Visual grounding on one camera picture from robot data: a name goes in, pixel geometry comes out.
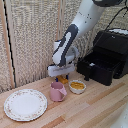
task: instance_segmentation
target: small bowl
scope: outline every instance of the small bowl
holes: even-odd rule
[[[71,87],[71,83],[72,83],[72,82],[82,83],[82,84],[84,85],[84,88],[83,88],[83,89],[75,89],[75,88],[72,88],[72,87]],[[83,93],[84,90],[86,89],[86,85],[85,85],[83,82],[79,81],[79,80],[73,80],[73,81],[70,81],[70,82],[69,82],[69,88],[70,88],[70,90],[71,90],[73,93],[81,94],[81,93]]]

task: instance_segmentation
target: black appliance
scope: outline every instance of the black appliance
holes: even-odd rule
[[[99,31],[93,41],[92,52],[78,59],[77,72],[111,85],[112,79],[119,79],[128,73],[128,35],[117,32]]]

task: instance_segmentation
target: plate rim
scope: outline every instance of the plate rim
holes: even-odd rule
[[[43,95],[43,97],[45,98],[45,101],[46,101],[46,107],[44,108],[44,111],[42,111],[39,115],[37,115],[37,116],[35,116],[35,117],[31,118],[31,119],[21,119],[21,120],[18,120],[18,119],[15,119],[15,118],[11,117],[11,116],[6,112],[5,104],[7,103],[7,100],[8,100],[10,97],[12,97],[12,95],[14,95],[15,93],[17,93],[17,92],[19,92],[19,91],[24,91],[24,90],[32,90],[32,91],[38,92],[38,93],[40,93],[41,95]],[[34,89],[22,89],[22,90],[15,91],[15,92],[13,92],[10,96],[8,96],[8,98],[7,98],[7,99],[5,100],[5,102],[4,102],[4,112],[6,113],[6,115],[7,115],[9,118],[11,118],[11,119],[13,119],[13,120],[15,120],[15,121],[32,121],[32,120],[34,120],[34,119],[37,119],[37,118],[40,117],[41,115],[43,115],[44,112],[45,112],[46,109],[47,109],[47,106],[48,106],[47,98],[46,98],[46,96],[45,96],[42,92],[40,92],[40,91],[38,91],[38,90],[34,90]]]

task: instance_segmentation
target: beige wall panel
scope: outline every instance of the beige wall panel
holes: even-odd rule
[[[14,88],[4,3],[0,0],[0,93]]]
[[[48,76],[59,0],[6,0],[17,86]]]

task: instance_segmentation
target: textured wall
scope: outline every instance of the textured wall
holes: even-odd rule
[[[10,0],[10,3],[16,49],[13,54],[17,57],[16,75],[21,86],[48,76],[47,66],[53,63],[59,0]]]
[[[5,46],[5,36],[3,31],[3,23],[2,17],[0,14],[0,93],[10,90],[11,86],[11,78],[10,78],[10,71],[9,71],[9,63],[7,58],[7,49]]]

